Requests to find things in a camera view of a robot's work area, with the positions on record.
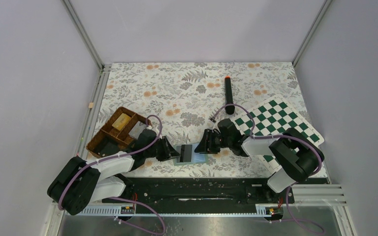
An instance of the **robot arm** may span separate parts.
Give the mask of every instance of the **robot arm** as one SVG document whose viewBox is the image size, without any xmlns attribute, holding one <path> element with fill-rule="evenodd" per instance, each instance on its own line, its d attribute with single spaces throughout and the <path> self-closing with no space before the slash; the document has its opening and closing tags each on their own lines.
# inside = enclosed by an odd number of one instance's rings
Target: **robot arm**
<svg viewBox="0 0 378 236">
<path fill-rule="evenodd" d="M 149 157 L 156 157 L 159 161 L 165 161 L 179 156 L 179 153 L 173 149 L 165 136 L 160 136 L 154 145 L 143 152 L 135 153 L 136 150 L 140 150 L 151 143 L 158 133 L 159 131 L 156 128 L 149 126 L 140 134 L 138 140 L 130 145 L 126 152 L 120 151 L 115 154 L 118 158 L 109 156 L 97 159 L 97 163 L 85 169 L 70 186 L 63 198 L 62 206 L 71 215 L 76 215 L 90 202 L 122 195 L 126 184 L 115 175 L 140 167 L 144 164 L 145 159 Z M 62 192 L 72 178 L 81 168 L 93 162 L 94 160 L 86 162 L 78 156 L 71 158 L 48 188 L 47 195 L 59 202 Z"/>
<path fill-rule="evenodd" d="M 324 160 L 322 152 L 296 129 L 290 128 L 283 134 L 305 141 Z M 275 156 L 282 169 L 268 179 L 267 185 L 276 193 L 296 182 L 306 180 L 318 167 L 318 157 L 304 144 L 288 138 L 253 139 L 240 134 L 230 119 L 221 120 L 218 129 L 206 129 L 195 152 L 216 154 L 221 148 L 230 148 L 239 156 Z"/>
</svg>

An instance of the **metal floor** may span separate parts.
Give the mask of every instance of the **metal floor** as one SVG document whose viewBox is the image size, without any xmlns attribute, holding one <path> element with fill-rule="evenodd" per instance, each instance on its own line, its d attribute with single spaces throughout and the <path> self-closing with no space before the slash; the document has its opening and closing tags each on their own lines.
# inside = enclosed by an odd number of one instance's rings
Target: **metal floor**
<svg viewBox="0 0 378 236">
<path fill-rule="evenodd" d="M 300 206 L 291 207 L 297 219 L 311 219 L 326 230 L 326 236 L 341 235 L 337 219 L 332 208 L 328 206 Z M 295 222 L 269 224 L 259 217 L 165 217 L 167 226 L 165 236 L 234 236 L 234 235 L 295 235 L 314 236 L 306 232 Z M 161 232 L 161 223 L 157 217 L 134 217 L 130 223 L 137 224 L 148 230 Z M 307 224 L 312 230 L 319 229 Z M 65 215 L 59 230 L 59 236 L 148 236 L 150 234 L 127 225 L 119 225 L 113 217 L 106 216 L 69 216 Z"/>
</svg>

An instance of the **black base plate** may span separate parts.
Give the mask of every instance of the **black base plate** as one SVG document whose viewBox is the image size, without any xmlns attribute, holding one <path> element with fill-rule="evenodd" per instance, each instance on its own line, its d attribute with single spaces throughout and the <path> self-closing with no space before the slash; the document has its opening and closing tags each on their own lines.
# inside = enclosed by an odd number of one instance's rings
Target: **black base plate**
<svg viewBox="0 0 378 236">
<path fill-rule="evenodd" d="M 255 204 L 276 204 L 280 197 L 286 202 L 286 193 L 272 198 L 266 196 L 266 178 L 127 178 L 128 184 L 122 198 L 132 199 L 151 206 L 158 213 L 212 214 L 212 213 L 256 213 Z M 306 181 L 309 184 L 327 183 L 325 178 Z M 103 203 L 117 203 L 111 199 Z M 294 203 L 294 196 L 289 197 Z M 137 207 L 136 213 L 151 213 L 145 207 Z"/>
</svg>

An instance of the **yellow sponge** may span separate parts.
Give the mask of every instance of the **yellow sponge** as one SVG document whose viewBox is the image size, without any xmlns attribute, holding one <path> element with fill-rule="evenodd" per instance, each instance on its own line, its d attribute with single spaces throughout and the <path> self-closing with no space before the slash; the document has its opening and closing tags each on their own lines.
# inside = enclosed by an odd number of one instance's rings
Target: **yellow sponge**
<svg viewBox="0 0 378 236">
<path fill-rule="evenodd" d="M 131 117 L 122 113 L 120 117 L 118 117 L 118 119 L 112 124 L 112 126 L 121 131 L 130 119 Z"/>
</svg>

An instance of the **wire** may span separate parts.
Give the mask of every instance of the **wire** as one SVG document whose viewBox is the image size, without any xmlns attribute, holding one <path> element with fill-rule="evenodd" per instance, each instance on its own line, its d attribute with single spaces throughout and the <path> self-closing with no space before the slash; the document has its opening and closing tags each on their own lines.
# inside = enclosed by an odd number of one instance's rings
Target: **wire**
<svg viewBox="0 0 378 236">
<path fill-rule="evenodd" d="M 166 225 L 164 224 L 163 219 L 162 219 L 161 216 L 160 216 L 160 215 L 159 215 L 159 214 L 158 214 L 153 208 L 151 208 L 149 205 L 144 204 L 144 203 L 141 203 L 141 202 L 133 201 L 133 200 L 124 199 L 124 198 L 111 197 L 110 199 L 117 200 L 117 201 L 122 201 L 122 202 L 127 202 L 127 203 L 134 203 L 134 204 L 142 205 L 143 207 L 149 209 L 152 213 L 154 213 L 154 214 L 159 218 L 159 220 L 160 220 L 160 222 L 161 222 L 161 225 L 163 226 L 163 232 L 161 232 L 161 233 L 157 233 L 157 232 L 149 231 L 149 230 L 146 230 L 146 229 L 144 229 L 144 228 L 142 228 L 142 227 L 140 227 L 140 226 L 138 226 L 138 225 L 134 225 L 134 224 L 131 224 L 131 223 L 127 222 L 127 221 L 122 221 L 122 220 L 117 219 L 117 220 L 119 220 L 120 223 L 125 223 L 125 224 L 127 224 L 127 225 L 129 225 L 129 226 L 133 226 L 133 227 L 135 227 L 135 228 L 137 228 L 137 229 L 139 229 L 139 230 L 142 230 L 142 231 L 144 231 L 144 232 L 147 232 L 147 233 L 149 233 L 149 234 L 163 235 L 163 234 L 166 233 Z"/>
<path fill-rule="evenodd" d="M 243 111 L 245 111 L 247 113 L 247 116 L 250 118 L 250 120 L 252 121 L 253 123 L 253 126 L 250 130 L 250 137 L 252 139 L 257 139 L 257 140 L 261 140 L 261 139 L 273 139 L 273 138 L 287 138 L 287 139 L 291 139 L 291 140 L 294 140 L 294 141 L 297 141 L 297 142 L 300 142 L 301 144 L 305 145 L 307 148 L 309 148 L 313 153 L 314 155 L 317 157 L 318 159 L 318 167 L 317 169 L 315 169 L 314 172 L 312 172 L 312 174 L 310 174 L 310 176 L 313 176 L 315 175 L 316 173 L 318 173 L 321 168 L 322 168 L 322 159 L 321 157 L 319 156 L 318 152 L 315 150 L 315 148 L 313 148 L 311 145 L 309 145 L 307 142 L 303 141 L 302 139 L 298 139 L 298 138 L 295 138 L 295 137 L 292 137 L 292 136 L 288 136 L 288 135 L 283 135 L 283 134 L 276 134 L 276 135 L 268 135 L 268 136 L 254 136 L 253 135 L 253 130 L 254 130 L 254 127 L 255 127 L 255 122 L 254 122 L 254 119 L 253 117 L 251 116 L 250 112 L 248 112 L 244 107 L 240 106 L 240 105 L 237 105 L 237 104 L 233 104 L 233 103 L 230 103 L 230 104 L 226 104 L 224 106 L 222 106 L 221 108 L 219 108 L 217 110 L 217 112 L 215 112 L 215 114 L 212 116 L 212 119 L 215 119 L 215 117 L 218 115 L 218 113 L 225 107 L 227 106 L 236 106 L 236 107 L 239 107 L 241 108 Z M 292 213 L 290 212 L 290 208 L 289 208 L 289 203 L 288 203 L 288 193 L 289 193 L 289 190 L 292 188 L 292 185 L 288 186 L 287 189 L 286 189 L 286 208 L 287 208 L 287 211 L 289 212 L 290 216 L 292 217 L 292 219 L 285 219 L 285 220 L 282 220 L 282 221 L 295 221 L 302 229 L 308 231 L 308 232 L 311 232 L 311 233 L 314 233 L 316 235 L 323 235 L 325 234 L 325 229 L 319 225 L 318 223 L 312 221 L 312 220 L 305 220 L 305 219 L 296 219 Z M 310 230 L 308 229 L 307 227 L 305 227 L 303 224 L 301 224 L 300 222 L 308 222 L 308 223 L 311 223 L 311 224 L 314 224 L 316 226 L 318 226 L 319 228 L 322 229 L 322 232 L 316 232 L 316 231 L 313 231 L 313 230 Z"/>
<path fill-rule="evenodd" d="M 282 204 L 283 204 L 283 197 L 281 197 L 279 199 L 278 209 L 280 209 L 280 207 L 282 206 Z"/>
<path fill-rule="evenodd" d="M 322 230 L 322 232 L 315 232 L 315 231 L 309 230 L 307 228 L 305 228 L 305 230 L 307 230 L 307 231 L 309 231 L 311 233 L 317 234 L 317 235 L 323 235 L 323 234 L 326 233 L 325 229 L 324 229 L 324 227 L 322 225 L 318 224 L 315 221 L 307 220 L 307 219 L 296 219 L 296 221 L 294 219 L 272 220 L 271 223 L 274 224 L 274 223 L 283 223 L 283 222 L 289 222 L 289 221 L 294 221 L 295 223 L 302 222 L 302 223 L 309 223 L 309 224 L 315 225 L 318 228 L 320 228 Z M 269 221 L 259 221 L 259 222 L 260 223 L 268 223 Z"/>
<path fill-rule="evenodd" d="M 73 178 L 72 178 L 72 179 L 70 180 L 70 182 L 67 184 L 66 188 L 63 190 L 62 195 L 61 195 L 60 198 L 59 198 L 59 203 L 58 203 L 59 210 L 63 210 L 62 202 L 63 202 L 63 199 L 64 199 L 64 197 L 65 197 L 67 191 L 68 191 L 69 188 L 72 186 L 73 182 L 74 182 L 74 181 L 80 176 L 80 174 L 83 173 L 87 168 L 89 168 L 89 167 L 91 167 L 91 166 L 93 166 L 93 165 L 96 165 L 96 164 L 98 164 L 98 163 L 100 163 L 100 162 L 104 162 L 104 161 L 112 160 L 112 159 L 115 159 L 115 158 L 121 158 L 121 157 L 124 157 L 124 156 L 129 156 L 129 155 L 137 154 L 137 153 L 139 153 L 139 152 L 142 152 L 142 151 L 148 149 L 148 148 L 151 147 L 154 143 L 156 143 L 156 141 L 157 141 L 157 140 L 159 139 L 159 137 L 161 136 L 161 131 L 162 131 L 162 129 L 163 129 L 163 125 L 162 125 L 162 123 L 161 123 L 160 118 L 159 118 L 158 116 L 155 116 L 155 115 L 149 115 L 149 116 L 146 118 L 146 124 L 148 124 L 148 118 L 150 118 L 150 117 L 154 117 L 154 118 L 156 118 L 156 119 L 158 120 L 158 122 L 159 122 L 159 125 L 158 125 L 158 126 L 159 126 L 159 131 L 158 131 L 158 134 L 157 134 L 156 138 L 155 138 L 150 144 L 148 144 L 147 146 L 143 147 L 143 148 L 140 149 L 140 150 L 133 151 L 133 152 L 130 152 L 130 153 L 124 153 L 124 154 L 121 154 L 121 155 L 118 155 L 118 153 L 117 153 L 117 154 L 114 154 L 114 155 L 111 155 L 111 156 L 107 156 L 107 157 L 105 157 L 105 158 L 101 158 L 101 159 L 99 159 L 98 161 L 91 162 L 91 163 L 87 164 L 86 166 L 84 166 L 83 168 L 81 168 L 81 169 L 80 169 L 80 170 L 79 170 L 79 171 L 73 176 Z M 124 223 L 126 223 L 126 224 L 128 224 L 128 225 L 131 225 L 131 226 L 134 226 L 134 227 L 136 227 L 136 228 L 138 228 L 138 229 L 140 229 L 140 230 L 143 230 L 143 231 L 149 232 L 149 233 L 151 233 L 151 234 L 155 234 L 155 235 L 162 235 L 162 234 L 164 234 L 164 233 L 166 232 L 166 227 L 165 227 L 165 224 L 164 224 L 164 222 L 163 222 L 163 219 L 162 219 L 162 218 L 160 217 L 160 215 L 159 215 L 157 212 L 155 212 L 151 207 L 149 207 L 148 205 L 146 205 L 146 204 L 144 204 L 144 203 L 140 203 L 140 202 L 137 202 L 137 201 L 127 200 L 127 199 L 122 199 L 122 198 L 118 198 L 118 199 L 120 199 L 120 201 L 131 202 L 131 203 L 136 203 L 136 204 L 142 205 L 142 206 L 146 207 L 147 209 L 149 209 L 150 211 L 152 211 L 154 214 L 156 214 L 156 216 L 157 216 L 157 217 L 159 218 L 159 220 L 161 221 L 161 224 L 163 225 L 163 233 L 160 234 L 160 233 L 150 232 L 150 231 L 148 231 L 148 230 L 145 230 L 145 229 L 143 229 L 143 228 L 141 228 L 141 227 L 139 227 L 139 226 L 133 225 L 133 224 L 128 223 L 128 222 L 126 222 L 126 221 L 123 221 Z"/>
</svg>

